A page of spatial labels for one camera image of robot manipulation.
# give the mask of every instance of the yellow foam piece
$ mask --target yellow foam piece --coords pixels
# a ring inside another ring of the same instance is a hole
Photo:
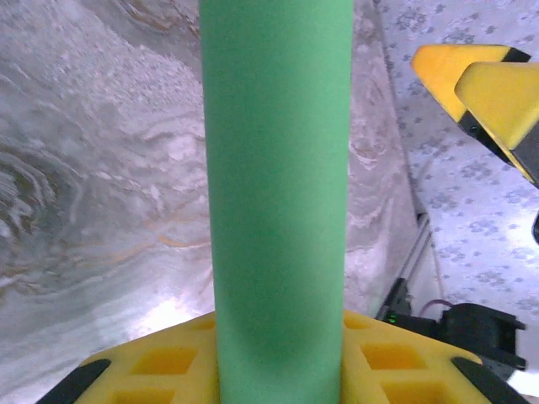
[[[539,121],[539,63],[475,62],[462,74],[455,93],[533,182],[512,151]]]
[[[455,95],[462,73],[475,61],[502,61],[511,50],[503,45],[424,45],[412,59],[412,68],[442,108],[458,122],[466,107]]]
[[[109,368],[77,404],[218,404],[215,316],[98,353]],[[467,351],[344,313],[342,404],[489,404],[451,363]]]

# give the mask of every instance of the floral patterned cloth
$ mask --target floral patterned cloth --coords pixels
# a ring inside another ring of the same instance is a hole
[[[539,190],[461,132],[415,76],[421,45],[511,45],[539,56],[539,1],[377,0],[412,183],[430,214],[446,297],[539,323]]]

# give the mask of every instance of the green pool noodle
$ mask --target green pool noodle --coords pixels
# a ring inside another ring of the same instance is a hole
[[[337,404],[351,0],[201,0],[221,404]]]

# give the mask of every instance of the green foam cylinder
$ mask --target green foam cylinder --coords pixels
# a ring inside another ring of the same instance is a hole
[[[200,0],[222,404],[337,404],[351,0]]]

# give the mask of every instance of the yellow foam block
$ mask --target yellow foam block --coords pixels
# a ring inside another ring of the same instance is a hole
[[[214,314],[156,332],[87,359],[110,366],[77,404],[217,404]],[[451,363],[459,348],[344,313],[342,404],[489,404]]]
[[[412,59],[412,68],[443,109],[459,122],[466,107],[455,95],[462,73],[475,61],[527,61],[525,53],[503,45],[424,45]]]
[[[539,63],[474,62],[462,74],[455,93],[515,166],[529,180],[537,178]],[[529,145],[518,150],[527,136]]]

